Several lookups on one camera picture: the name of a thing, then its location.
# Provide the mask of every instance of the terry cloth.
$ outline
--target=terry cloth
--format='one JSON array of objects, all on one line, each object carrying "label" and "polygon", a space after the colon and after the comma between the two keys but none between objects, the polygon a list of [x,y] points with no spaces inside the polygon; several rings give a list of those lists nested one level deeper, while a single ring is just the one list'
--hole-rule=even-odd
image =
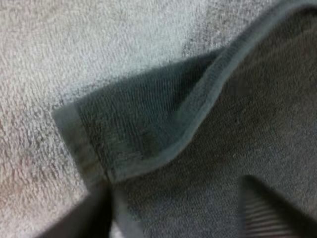
[{"label": "terry cloth", "polygon": [[147,238],[237,237],[243,174],[315,217],[316,7],[282,1],[225,49],[57,111],[87,186],[123,191]]}]

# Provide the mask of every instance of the terry cloth texture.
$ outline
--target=terry cloth texture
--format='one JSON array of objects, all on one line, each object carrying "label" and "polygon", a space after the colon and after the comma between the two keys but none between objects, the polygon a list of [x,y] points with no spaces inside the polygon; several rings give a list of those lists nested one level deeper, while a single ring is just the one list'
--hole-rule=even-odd
[{"label": "terry cloth texture", "polygon": [[58,111],[86,183],[98,180],[91,171],[106,174],[149,238],[237,237],[243,174],[316,217],[316,6],[283,1],[221,52]]},{"label": "terry cloth texture", "polygon": [[33,238],[87,195],[52,111],[226,45],[275,1],[1,0],[1,237]]}]

